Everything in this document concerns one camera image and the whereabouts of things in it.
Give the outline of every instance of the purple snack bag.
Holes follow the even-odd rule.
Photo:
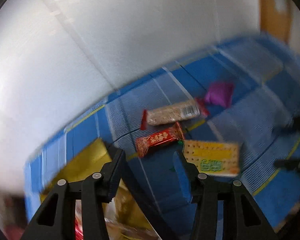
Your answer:
[[[204,96],[206,104],[223,106],[229,108],[231,106],[234,84],[227,82],[214,82],[210,85],[208,92]]]

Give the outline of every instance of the red package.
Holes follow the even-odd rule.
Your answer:
[[[181,125],[176,122],[172,127],[162,130],[160,132],[139,137],[136,139],[137,153],[140,158],[144,157],[150,147],[168,144],[173,141],[184,140]]]
[[[75,240],[83,240],[82,223],[75,218]]]

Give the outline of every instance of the food package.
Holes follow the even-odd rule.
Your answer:
[[[83,149],[52,179],[50,184],[41,193],[41,201],[58,182],[66,179],[68,182],[83,180],[99,172],[103,164],[110,162],[107,149],[101,138],[93,141]],[[102,204],[110,240],[157,240],[158,236],[142,213],[131,193],[122,180],[119,183],[117,194],[109,204]],[[76,201],[75,209],[75,236],[82,240],[81,201]]]
[[[136,139],[137,153],[140,158],[144,157],[149,148],[154,150],[157,146],[163,146],[173,141],[184,140],[181,125],[176,122],[172,127],[154,134]]]
[[[183,154],[199,172],[215,176],[235,177],[239,168],[238,143],[185,140]]]
[[[199,115],[207,117],[208,110],[198,99],[190,99],[185,102],[170,106],[160,107],[154,110],[144,110],[140,130],[146,130],[147,125],[159,125],[187,120]]]
[[[75,207],[75,237],[84,240],[81,200]],[[120,183],[113,201],[103,205],[106,228],[110,240],[158,240],[158,235],[134,201],[123,183]]]
[[[229,108],[232,102],[234,84],[228,82],[214,82],[210,85],[204,97],[206,104]]]

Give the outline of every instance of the blue mat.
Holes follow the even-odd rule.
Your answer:
[[[139,159],[134,141],[157,130],[139,130],[143,109],[202,96],[214,81],[235,84],[233,106],[226,110],[209,106],[211,115],[205,121],[182,122],[189,130],[186,138],[243,143],[239,179],[270,224],[278,225],[300,198],[300,177],[276,170],[273,161],[300,157],[300,136],[278,138],[271,128],[286,125],[300,114],[300,57],[266,34],[239,37],[175,60],[109,95],[67,125],[26,163],[28,219],[39,207],[39,193],[45,185],[101,137],[126,151],[138,182],[176,234],[189,234],[196,205],[182,197],[172,163],[174,151],[182,146]]]

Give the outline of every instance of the red snack wrapper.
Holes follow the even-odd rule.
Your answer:
[[[140,158],[144,157],[149,148],[173,141],[184,140],[181,125],[176,122],[172,127],[156,132],[154,134],[136,139],[137,153]]]

